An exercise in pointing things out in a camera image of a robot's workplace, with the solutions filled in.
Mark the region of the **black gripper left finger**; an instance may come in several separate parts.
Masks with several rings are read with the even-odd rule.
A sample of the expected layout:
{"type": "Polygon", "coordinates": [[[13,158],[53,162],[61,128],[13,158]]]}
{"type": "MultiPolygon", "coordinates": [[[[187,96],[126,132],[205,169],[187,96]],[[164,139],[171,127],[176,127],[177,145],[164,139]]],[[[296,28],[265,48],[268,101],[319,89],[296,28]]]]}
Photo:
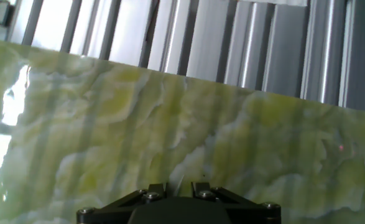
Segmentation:
{"type": "Polygon", "coordinates": [[[163,184],[150,184],[102,208],[85,207],[76,212],[77,224],[128,223],[132,213],[140,206],[167,198],[163,184]]]}

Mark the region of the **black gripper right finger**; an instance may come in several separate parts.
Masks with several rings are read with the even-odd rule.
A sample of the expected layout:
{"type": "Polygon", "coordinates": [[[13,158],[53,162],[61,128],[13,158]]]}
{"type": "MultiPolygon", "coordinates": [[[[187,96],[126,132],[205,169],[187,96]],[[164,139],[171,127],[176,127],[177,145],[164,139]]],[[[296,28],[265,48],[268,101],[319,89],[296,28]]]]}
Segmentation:
{"type": "Polygon", "coordinates": [[[231,223],[281,224],[281,206],[274,202],[255,203],[208,182],[192,182],[192,197],[217,205],[231,223]]]}

